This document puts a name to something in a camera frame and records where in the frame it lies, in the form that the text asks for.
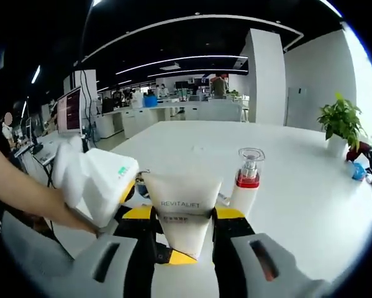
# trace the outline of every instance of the potted plant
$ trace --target potted plant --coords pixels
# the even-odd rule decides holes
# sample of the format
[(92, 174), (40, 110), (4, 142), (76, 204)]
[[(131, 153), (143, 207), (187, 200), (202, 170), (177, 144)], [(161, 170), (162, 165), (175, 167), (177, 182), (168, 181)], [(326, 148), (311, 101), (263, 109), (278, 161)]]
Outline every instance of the potted plant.
[(233, 90), (231, 92), (229, 92), (231, 95), (233, 95), (234, 97), (239, 97), (240, 93), (237, 91), (237, 90)]
[(328, 142), (328, 151), (334, 157), (340, 157), (345, 151), (346, 144), (358, 150), (360, 141), (358, 134), (362, 130), (357, 114), (361, 110), (350, 101), (336, 94), (336, 103), (332, 106), (326, 104), (321, 107), (322, 115), (318, 122), (326, 131), (325, 139)]

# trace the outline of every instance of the floor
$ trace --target floor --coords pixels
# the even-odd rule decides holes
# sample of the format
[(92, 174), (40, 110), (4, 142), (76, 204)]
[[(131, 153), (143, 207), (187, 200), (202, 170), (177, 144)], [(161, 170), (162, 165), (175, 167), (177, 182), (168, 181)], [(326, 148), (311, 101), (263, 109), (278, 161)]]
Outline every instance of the floor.
[[(178, 121), (178, 120), (185, 120), (184, 113), (176, 114), (175, 116), (171, 117), (171, 120)], [(121, 143), (125, 142), (125, 132), (117, 133), (109, 138), (102, 138), (100, 141), (96, 143), (99, 149), (105, 151), (111, 151), (116, 146), (120, 145)]]

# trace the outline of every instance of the monitor screen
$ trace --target monitor screen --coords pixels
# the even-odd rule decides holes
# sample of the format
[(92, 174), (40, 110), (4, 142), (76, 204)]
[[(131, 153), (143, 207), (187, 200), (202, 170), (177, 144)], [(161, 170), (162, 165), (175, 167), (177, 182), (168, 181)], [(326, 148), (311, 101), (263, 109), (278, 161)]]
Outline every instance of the monitor screen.
[(188, 82), (187, 81), (180, 81), (180, 82), (176, 82), (175, 83), (176, 85), (176, 89), (188, 89)]
[(76, 88), (58, 100), (58, 133), (81, 132), (80, 95), (81, 88)]

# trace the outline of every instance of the green label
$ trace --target green label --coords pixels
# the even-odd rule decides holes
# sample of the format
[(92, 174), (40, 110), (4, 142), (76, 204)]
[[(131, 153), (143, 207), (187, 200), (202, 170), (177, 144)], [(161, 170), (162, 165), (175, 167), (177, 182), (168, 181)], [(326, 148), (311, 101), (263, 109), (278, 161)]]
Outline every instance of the green label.
[(125, 166), (123, 166), (123, 167), (121, 167), (121, 169), (119, 169), (118, 175), (119, 176), (124, 176), (126, 174), (126, 172), (128, 172), (128, 169)]

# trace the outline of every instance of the white cosmetic tube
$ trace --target white cosmetic tube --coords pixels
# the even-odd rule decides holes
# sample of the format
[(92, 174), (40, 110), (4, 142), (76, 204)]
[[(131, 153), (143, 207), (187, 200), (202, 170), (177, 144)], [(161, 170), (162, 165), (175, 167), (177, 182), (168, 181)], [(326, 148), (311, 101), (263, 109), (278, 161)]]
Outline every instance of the white cosmetic tube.
[(198, 259), (222, 180), (194, 173), (143, 179), (170, 247)]

